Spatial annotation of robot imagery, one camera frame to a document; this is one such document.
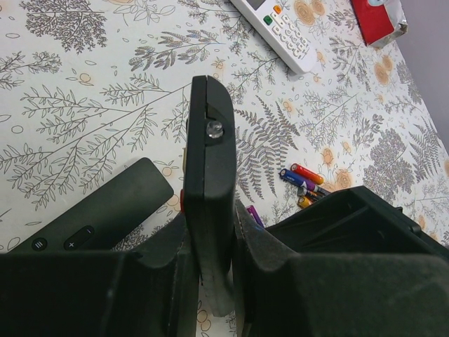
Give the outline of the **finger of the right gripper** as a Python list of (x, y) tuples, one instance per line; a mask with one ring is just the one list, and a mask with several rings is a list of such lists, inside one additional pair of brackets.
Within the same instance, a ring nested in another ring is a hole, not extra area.
[(333, 192), (267, 231), (298, 253), (426, 253), (448, 248), (364, 186)]

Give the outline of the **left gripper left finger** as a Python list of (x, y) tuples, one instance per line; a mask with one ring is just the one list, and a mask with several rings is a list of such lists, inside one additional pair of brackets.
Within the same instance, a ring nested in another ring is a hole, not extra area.
[(132, 251), (1, 256), (2, 336), (194, 336), (198, 297), (182, 214)]

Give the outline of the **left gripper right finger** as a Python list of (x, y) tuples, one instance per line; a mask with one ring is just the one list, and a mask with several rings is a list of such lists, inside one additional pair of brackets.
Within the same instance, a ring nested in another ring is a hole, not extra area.
[(447, 336), (448, 263), (429, 253), (298, 253), (234, 214), (239, 336)]

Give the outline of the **black TV remote with buttons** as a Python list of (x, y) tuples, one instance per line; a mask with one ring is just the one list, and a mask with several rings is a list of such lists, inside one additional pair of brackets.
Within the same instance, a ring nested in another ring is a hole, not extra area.
[(211, 312), (234, 307), (229, 271), (234, 241), (236, 140), (232, 99), (211, 76), (192, 79), (182, 209)]

